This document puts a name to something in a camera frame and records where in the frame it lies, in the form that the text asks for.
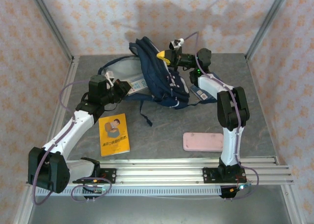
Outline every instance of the patterned wall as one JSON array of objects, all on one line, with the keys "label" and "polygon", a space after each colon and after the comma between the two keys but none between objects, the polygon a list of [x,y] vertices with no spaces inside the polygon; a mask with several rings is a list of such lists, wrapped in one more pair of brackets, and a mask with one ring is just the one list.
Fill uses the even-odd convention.
[{"label": "patterned wall", "polygon": [[[45,0],[74,55],[129,53],[144,35],[160,49],[202,31],[199,46],[245,53],[274,0]],[[194,42],[184,46],[192,52]]]},{"label": "patterned wall", "polygon": [[0,0],[0,10],[0,223],[10,224],[69,63],[33,0]]},{"label": "patterned wall", "polygon": [[287,0],[251,63],[274,145],[314,222],[314,0]]}]

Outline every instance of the gray floor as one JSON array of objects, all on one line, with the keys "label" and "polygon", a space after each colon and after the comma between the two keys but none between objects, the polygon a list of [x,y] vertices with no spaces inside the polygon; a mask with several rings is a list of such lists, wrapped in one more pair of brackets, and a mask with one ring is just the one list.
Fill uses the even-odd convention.
[{"label": "gray floor", "polygon": [[51,196],[34,206],[29,224],[290,224],[280,186],[260,186],[251,196],[186,198],[107,196],[95,203],[76,203]]},{"label": "gray floor", "polygon": [[[88,79],[108,61],[118,56],[81,56],[75,81]],[[267,125],[254,88],[250,71],[243,54],[213,54],[210,70],[221,80],[233,86],[245,89],[250,110],[250,119],[244,129],[241,141],[240,155],[274,156],[275,151],[267,129]],[[188,72],[181,71],[182,77],[190,86]],[[75,85],[72,88],[68,106],[72,109],[80,102],[83,93],[88,91],[88,84]],[[197,99],[191,94],[191,102]],[[171,158],[203,158],[219,157],[214,152],[187,152],[183,150],[183,133],[211,132],[222,133],[216,116],[216,105],[198,105],[182,110],[174,110],[146,102],[142,112],[153,122],[149,127],[139,114],[139,102],[123,101],[113,112],[105,112],[103,117],[125,113],[131,151],[129,153],[100,156],[99,126],[96,123],[79,140],[72,150],[69,160],[89,157],[97,160],[107,159],[171,159]]]}]

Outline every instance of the gray table surface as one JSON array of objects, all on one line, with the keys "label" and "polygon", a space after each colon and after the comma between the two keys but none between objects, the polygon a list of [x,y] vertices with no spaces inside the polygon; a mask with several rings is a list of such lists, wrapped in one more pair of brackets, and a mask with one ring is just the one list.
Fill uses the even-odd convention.
[{"label": "gray table surface", "polygon": [[[110,60],[119,56],[81,56],[75,81],[89,79],[97,70]],[[221,80],[233,86],[245,89],[250,110],[250,119],[242,134],[240,156],[275,156],[274,147],[262,113],[254,83],[246,64],[244,54],[213,54],[210,70]],[[180,71],[188,86],[191,83],[188,71]],[[88,91],[88,84],[74,85],[71,90],[68,106],[75,109],[83,93]],[[190,101],[197,98],[190,93]],[[218,158],[217,152],[187,152],[183,149],[185,132],[222,133],[217,120],[216,104],[197,105],[181,110],[160,106],[153,102],[145,102],[142,113],[153,122],[150,127],[139,114],[138,101],[122,101],[112,112],[105,112],[103,117],[125,113],[131,151],[113,156],[100,156],[99,125],[96,123],[78,141],[72,150],[69,160],[89,157],[97,160],[108,159],[172,159],[172,158]]]}]

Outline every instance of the pink phone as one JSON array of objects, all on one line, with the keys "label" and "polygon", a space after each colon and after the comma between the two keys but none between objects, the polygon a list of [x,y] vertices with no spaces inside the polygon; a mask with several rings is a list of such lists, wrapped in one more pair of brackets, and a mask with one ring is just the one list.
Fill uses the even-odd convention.
[{"label": "pink phone", "polygon": [[186,151],[221,152],[224,135],[221,133],[194,133],[183,134],[183,149]]}]

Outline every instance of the book cover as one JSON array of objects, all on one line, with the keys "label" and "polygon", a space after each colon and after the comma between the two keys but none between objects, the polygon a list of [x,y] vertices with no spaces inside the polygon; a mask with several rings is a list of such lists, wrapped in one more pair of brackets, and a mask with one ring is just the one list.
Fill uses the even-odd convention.
[{"label": "book cover", "polygon": [[100,118],[99,135],[102,157],[130,151],[125,113]]}]

